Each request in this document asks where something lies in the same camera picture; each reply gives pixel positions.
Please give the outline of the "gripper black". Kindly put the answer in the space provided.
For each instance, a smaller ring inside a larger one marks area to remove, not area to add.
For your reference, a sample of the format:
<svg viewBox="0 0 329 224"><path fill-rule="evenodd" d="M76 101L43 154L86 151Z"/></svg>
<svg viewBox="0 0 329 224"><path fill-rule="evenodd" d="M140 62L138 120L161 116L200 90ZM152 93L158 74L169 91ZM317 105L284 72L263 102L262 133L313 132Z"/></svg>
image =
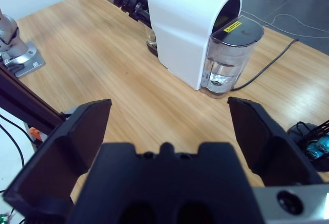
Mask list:
<svg viewBox="0 0 329 224"><path fill-rule="evenodd" d="M149 28L152 27L148 0L114 0L114 5L128 13L135 21L140 21Z"/></svg>

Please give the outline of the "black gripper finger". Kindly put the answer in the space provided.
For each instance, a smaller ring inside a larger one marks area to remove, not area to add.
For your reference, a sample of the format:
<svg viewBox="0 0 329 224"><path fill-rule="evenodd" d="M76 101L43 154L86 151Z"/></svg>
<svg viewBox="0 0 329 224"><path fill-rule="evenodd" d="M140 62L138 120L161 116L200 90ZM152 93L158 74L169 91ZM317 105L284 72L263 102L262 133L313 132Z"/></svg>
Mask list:
<svg viewBox="0 0 329 224"><path fill-rule="evenodd" d="M235 137L265 186L323 184L311 162L259 103L229 97Z"/></svg>
<svg viewBox="0 0 329 224"><path fill-rule="evenodd" d="M65 223L74 208L71 192L103 142L111 105L104 99L78 106L9 184L3 199L25 223Z"/></svg>

